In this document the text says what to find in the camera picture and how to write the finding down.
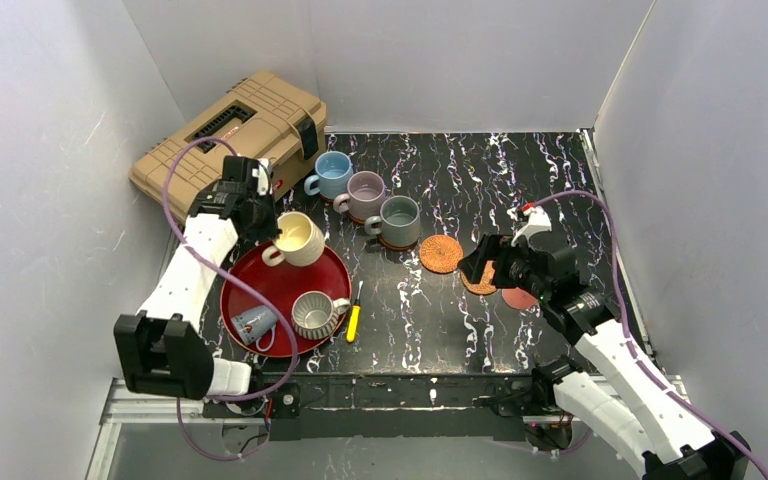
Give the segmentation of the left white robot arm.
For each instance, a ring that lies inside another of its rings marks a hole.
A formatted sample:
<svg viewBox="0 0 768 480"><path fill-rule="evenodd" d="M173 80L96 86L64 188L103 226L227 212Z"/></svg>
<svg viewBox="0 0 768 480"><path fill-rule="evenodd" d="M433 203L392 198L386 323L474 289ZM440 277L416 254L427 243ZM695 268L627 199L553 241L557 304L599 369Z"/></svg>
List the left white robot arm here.
<svg viewBox="0 0 768 480"><path fill-rule="evenodd" d="M184 221L159 283L113 335L129 391L173 398L250 398L251 365L213 353L200 334L202 311L221 264L241 239L272 240L279 228L266 159L230 155L220 178L202 189Z"/></svg>

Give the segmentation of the light blue mug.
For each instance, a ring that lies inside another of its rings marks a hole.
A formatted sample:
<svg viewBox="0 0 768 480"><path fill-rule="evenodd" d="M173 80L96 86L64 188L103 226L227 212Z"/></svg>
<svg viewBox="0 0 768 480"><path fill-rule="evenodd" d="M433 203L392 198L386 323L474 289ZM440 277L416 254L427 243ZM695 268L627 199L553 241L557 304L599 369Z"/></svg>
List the light blue mug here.
<svg viewBox="0 0 768 480"><path fill-rule="evenodd" d="M309 196L321 196L333 201L347 192L348 181L353 174L353 164L347 154L327 151L316 160L314 173L305 179L303 189Z"/></svg>

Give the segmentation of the cream yellow mug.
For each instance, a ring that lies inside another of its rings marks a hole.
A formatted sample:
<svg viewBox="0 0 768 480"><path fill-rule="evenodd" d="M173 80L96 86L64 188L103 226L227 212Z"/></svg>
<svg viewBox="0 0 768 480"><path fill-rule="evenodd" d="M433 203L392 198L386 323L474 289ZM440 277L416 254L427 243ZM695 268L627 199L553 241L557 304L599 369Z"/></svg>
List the cream yellow mug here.
<svg viewBox="0 0 768 480"><path fill-rule="evenodd" d="M306 214L291 211L277 219L280 234L261 254L270 267L288 262L296 267L314 264L325 250L322 230Z"/></svg>

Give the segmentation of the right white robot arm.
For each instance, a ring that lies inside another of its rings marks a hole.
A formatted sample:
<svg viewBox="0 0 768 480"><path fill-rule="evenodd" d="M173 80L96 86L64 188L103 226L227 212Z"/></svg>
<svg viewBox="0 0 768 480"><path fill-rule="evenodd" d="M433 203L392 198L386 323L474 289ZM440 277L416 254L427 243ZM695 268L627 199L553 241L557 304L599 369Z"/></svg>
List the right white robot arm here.
<svg viewBox="0 0 768 480"><path fill-rule="evenodd" d="M606 394L563 356L531 373L544 401L583 420L643 479L745 477L746 442L700 420L652 369L604 297L584 282L575 252L561 235L546 231L527 240L485 235L458 268L469 282L478 282L487 266L494 271L493 286L533 296L549 325L616 391Z"/></svg>

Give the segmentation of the woven rattan coaster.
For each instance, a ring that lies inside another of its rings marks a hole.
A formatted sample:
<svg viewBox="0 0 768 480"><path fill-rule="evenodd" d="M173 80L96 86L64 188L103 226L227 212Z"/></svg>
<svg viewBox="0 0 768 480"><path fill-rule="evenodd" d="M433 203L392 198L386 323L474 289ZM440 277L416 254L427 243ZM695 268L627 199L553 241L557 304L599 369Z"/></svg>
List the woven rattan coaster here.
<svg viewBox="0 0 768 480"><path fill-rule="evenodd" d="M460 272L460 279L468 292L475 295L490 295L497 291L492 284L494 274L494 262L490 261L485 265L481 279L477 283L470 282L463 272Z"/></svg>
<svg viewBox="0 0 768 480"><path fill-rule="evenodd" d="M452 273L463 258L463 249L453 237L432 235L420 245L419 258L422 266L432 273Z"/></svg>

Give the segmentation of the ribbed beige mug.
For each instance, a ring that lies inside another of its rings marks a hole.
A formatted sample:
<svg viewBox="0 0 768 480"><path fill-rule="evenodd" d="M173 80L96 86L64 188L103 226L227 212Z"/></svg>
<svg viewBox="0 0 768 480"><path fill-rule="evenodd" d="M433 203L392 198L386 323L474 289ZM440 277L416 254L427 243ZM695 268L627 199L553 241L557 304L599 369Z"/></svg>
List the ribbed beige mug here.
<svg viewBox="0 0 768 480"><path fill-rule="evenodd" d="M331 298L322 291L300 295L291 309L295 332L307 340L322 340L337 328L338 320L352 306L348 298Z"/></svg>

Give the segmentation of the lilac mug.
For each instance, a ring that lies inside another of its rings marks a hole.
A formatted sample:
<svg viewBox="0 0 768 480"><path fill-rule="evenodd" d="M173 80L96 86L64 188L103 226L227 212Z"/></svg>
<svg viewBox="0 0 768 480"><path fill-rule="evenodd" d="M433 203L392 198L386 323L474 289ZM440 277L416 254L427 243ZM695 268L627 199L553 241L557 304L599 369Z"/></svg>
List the lilac mug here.
<svg viewBox="0 0 768 480"><path fill-rule="evenodd" d="M360 171L349 178L346 192L334 198L333 209L347 214L353 222L363 224L379 213L387 195L387 187L379 174Z"/></svg>

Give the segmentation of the dark grey mug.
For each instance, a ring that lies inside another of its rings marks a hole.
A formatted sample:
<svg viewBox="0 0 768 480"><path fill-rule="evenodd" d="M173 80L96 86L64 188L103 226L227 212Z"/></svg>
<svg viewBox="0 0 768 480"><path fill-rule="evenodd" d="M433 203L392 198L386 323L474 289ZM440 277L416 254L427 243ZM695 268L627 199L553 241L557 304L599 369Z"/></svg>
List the dark grey mug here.
<svg viewBox="0 0 768 480"><path fill-rule="evenodd" d="M410 197L393 196L382 203L377 215L365 220L364 230L386 248L411 248L421 236L419 205Z"/></svg>

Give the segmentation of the red apple coaster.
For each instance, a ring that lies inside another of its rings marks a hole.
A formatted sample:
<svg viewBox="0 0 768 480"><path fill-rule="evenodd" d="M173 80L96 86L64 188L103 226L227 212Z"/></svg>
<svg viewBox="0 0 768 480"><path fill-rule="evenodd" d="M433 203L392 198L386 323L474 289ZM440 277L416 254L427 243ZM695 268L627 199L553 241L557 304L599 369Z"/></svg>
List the red apple coaster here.
<svg viewBox="0 0 768 480"><path fill-rule="evenodd" d="M508 307L515 310L529 309L538 304L534 296L518 288L503 289L502 299Z"/></svg>

